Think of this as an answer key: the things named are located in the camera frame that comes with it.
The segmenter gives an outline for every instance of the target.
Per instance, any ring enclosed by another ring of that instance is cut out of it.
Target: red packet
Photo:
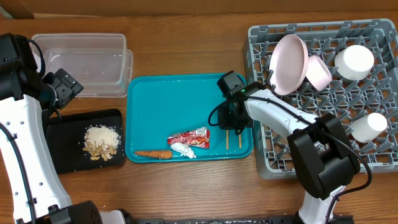
[[[206,127],[198,128],[193,131],[173,134],[167,138],[167,144],[184,143],[189,146],[208,149],[210,146],[210,130]]]

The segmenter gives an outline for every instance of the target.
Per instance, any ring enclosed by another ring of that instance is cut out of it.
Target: teal tray
[[[225,100],[216,82],[223,74],[164,75],[138,77],[127,94],[126,154],[133,162],[183,162],[240,159],[253,149],[251,128],[242,134],[242,148],[234,130],[226,131],[207,123],[212,109]],[[212,117],[217,122],[217,114]],[[171,159],[137,156],[134,151],[171,150],[167,137],[206,126],[210,130],[210,148],[191,147],[196,159],[173,151]]]

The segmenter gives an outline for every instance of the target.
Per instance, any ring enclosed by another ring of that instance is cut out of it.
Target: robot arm
[[[48,218],[46,223],[133,223],[124,210],[99,212],[91,201],[72,205],[54,169],[44,126],[46,119],[83,87],[63,69],[43,77],[44,68],[42,63],[40,73],[36,72],[29,40],[0,35],[0,150],[12,189],[14,221],[43,223]]]
[[[306,190],[295,223],[325,223],[332,198],[359,172],[355,155],[324,135],[328,133],[349,146],[340,121],[332,114],[319,118],[300,111],[278,99],[263,84],[245,84],[233,71],[223,75],[217,84],[227,99],[217,107],[217,125],[221,129],[242,130],[255,120],[287,139],[297,178]],[[319,143],[329,144],[329,149],[320,155],[314,146]]]

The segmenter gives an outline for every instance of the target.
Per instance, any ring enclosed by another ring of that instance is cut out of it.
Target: stick
[[[226,148],[229,149],[229,133],[228,133],[228,130],[226,130]]]
[[[241,135],[239,135],[239,148],[240,149],[242,148],[242,136]]]

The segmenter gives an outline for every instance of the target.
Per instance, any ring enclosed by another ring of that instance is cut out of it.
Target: orange carrot
[[[135,151],[135,155],[151,157],[156,159],[170,159],[173,157],[173,152],[170,150],[160,150],[160,151]]]

